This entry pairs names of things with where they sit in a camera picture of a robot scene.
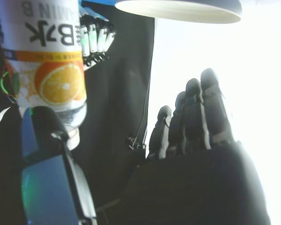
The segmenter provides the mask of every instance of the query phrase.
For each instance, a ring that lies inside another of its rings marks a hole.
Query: white lampshade
[[[116,8],[133,14],[197,23],[236,23],[238,0],[116,0]]]

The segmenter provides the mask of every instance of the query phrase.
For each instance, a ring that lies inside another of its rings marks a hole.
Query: plastic bottle
[[[52,108],[70,149],[87,111],[80,40],[77,0],[0,0],[0,42],[20,113]]]

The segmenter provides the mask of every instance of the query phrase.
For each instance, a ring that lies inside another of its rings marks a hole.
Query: black backdrop
[[[141,140],[147,126],[148,84],[154,44],[154,19],[128,14],[115,7],[85,3],[109,18],[117,36],[110,60],[88,70],[88,113],[80,127],[81,142],[73,157],[82,167],[95,207],[118,198],[123,184],[114,179],[131,150],[125,143],[137,132]],[[0,53],[0,74],[4,61]],[[0,89],[0,105],[11,105]],[[24,224],[21,203],[21,117],[16,105],[0,123],[0,224]]]

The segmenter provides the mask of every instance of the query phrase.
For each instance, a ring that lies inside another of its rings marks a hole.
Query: white robotic hand
[[[88,7],[79,6],[84,71],[108,59],[116,32],[111,22]]]

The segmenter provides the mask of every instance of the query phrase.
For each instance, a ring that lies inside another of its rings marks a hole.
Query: white wall
[[[259,172],[273,225],[281,225],[281,4],[244,7],[237,24],[156,19],[148,136],[159,109],[205,68],[218,74]]]

